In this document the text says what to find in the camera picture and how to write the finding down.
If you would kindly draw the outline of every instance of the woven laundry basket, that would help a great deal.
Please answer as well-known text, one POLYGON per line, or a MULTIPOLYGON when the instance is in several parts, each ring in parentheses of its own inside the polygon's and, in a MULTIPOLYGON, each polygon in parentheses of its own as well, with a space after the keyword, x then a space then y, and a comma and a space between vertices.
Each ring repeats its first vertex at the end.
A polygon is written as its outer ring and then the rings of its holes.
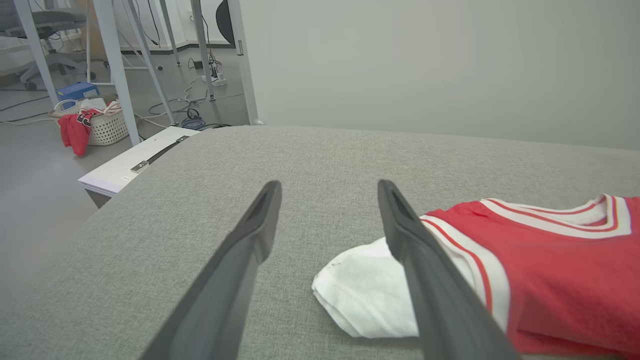
MULTIPOLYGON (((63 115, 76 114, 80 112, 80 103, 75 100, 64 100, 49 112, 49 117, 59 119, 63 115), (74 106, 63 110, 61 105, 64 102, 76 102, 74 106)), ((91 133, 89 134, 89 145, 105 146, 117 143, 127 137, 129 132, 124 122, 122 111, 109 115, 95 115, 91 117, 91 133)))

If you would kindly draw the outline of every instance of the red cloth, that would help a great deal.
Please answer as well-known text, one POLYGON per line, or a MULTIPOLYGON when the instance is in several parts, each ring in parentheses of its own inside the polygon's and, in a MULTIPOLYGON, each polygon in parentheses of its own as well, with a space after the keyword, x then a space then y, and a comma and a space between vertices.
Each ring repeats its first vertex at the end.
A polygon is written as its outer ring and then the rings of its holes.
POLYGON ((640 358, 640 197, 602 195, 564 211, 486 199, 427 215, 499 259, 465 249, 482 272, 488 310, 495 316, 507 304, 518 351, 640 358), (508 281, 495 276, 500 265, 508 281))
POLYGON ((60 125, 60 136, 65 147, 72 147, 74 154, 83 156, 86 146, 89 144, 89 134, 91 133, 91 117, 101 112, 90 109, 80 114, 64 115, 58 119, 60 125))

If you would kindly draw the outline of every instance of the gray floor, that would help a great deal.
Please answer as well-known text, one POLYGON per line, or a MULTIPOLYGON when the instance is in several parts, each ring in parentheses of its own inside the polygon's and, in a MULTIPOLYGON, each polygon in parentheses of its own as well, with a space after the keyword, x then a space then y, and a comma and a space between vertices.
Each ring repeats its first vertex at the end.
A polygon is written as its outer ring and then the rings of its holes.
MULTIPOLYGON (((212 49, 216 59, 222 62, 221 71, 228 85, 216 87, 215 95, 226 96, 243 92, 237 56, 233 49, 212 49)), ((153 55, 156 65, 163 66, 159 79, 170 99, 184 98, 183 90, 189 82, 202 75, 202 69, 188 69, 188 59, 199 59, 197 49, 180 52, 182 67, 175 66, 172 55, 153 55)), ((127 56, 137 66, 142 62, 135 55, 127 56)), ((108 82, 109 72, 100 62, 93 62, 96 81, 108 82)), ((56 88, 83 81, 83 75, 60 76, 52 73, 56 88)), ((33 80, 44 89, 40 78, 33 80)), ((127 81, 136 113, 145 116, 149 106, 159 103, 149 73, 145 70, 128 70, 127 81)), ((21 89, 17 84, 10 88, 21 89)), ((112 86, 100 87, 102 94, 114 92, 112 86)), ((189 91, 190 99, 203 97, 206 86, 197 79, 189 91)), ((46 96, 46 92, 0 92, 0 108, 18 102, 46 96)), ((183 106, 175 103, 172 108, 183 106)), ((17 119, 51 109, 47 99, 33 101, 0 113, 0 121, 17 119)), ((204 101, 196 109, 208 124, 248 124, 244 96, 220 98, 215 102, 204 101)), ((156 111, 163 112, 162 106, 156 111)), ((185 114, 175 114, 176 120, 185 114)), ((41 119, 39 115, 31 119, 41 119)), ((168 117, 154 121, 168 125, 168 117)), ((142 122, 140 135, 152 136, 160 127, 142 122)), ((26 126, 0 124, 0 313, 6 301, 28 284, 29 280, 64 249, 70 236, 97 208, 89 196, 80 189, 77 179, 131 147, 129 138, 105 147, 91 147, 83 158, 74 156, 71 148, 64 148, 60 131, 52 121, 42 121, 26 126)))

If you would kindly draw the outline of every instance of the gray table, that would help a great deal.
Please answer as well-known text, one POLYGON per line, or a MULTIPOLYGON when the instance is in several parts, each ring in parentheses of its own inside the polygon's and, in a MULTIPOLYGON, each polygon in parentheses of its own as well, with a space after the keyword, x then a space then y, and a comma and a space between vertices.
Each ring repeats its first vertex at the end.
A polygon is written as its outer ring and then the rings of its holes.
POLYGON ((279 179, 275 245, 239 358, 420 359, 415 339, 350 338, 310 288, 337 254, 383 235, 380 178, 420 213, 484 197, 572 208, 602 192, 640 195, 640 152, 336 129, 206 131, 132 180, 15 299, 0 319, 0 358, 139 356, 262 185, 279 179))

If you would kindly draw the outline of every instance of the red jersey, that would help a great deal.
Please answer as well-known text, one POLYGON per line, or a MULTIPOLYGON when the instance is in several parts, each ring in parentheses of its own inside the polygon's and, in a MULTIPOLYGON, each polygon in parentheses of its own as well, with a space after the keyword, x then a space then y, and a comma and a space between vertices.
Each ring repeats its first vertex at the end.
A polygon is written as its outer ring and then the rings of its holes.
POLYGON ((485 199, 420 219, 466 260, 518 351, 640 359, 640 197, 569 210, 485 199))

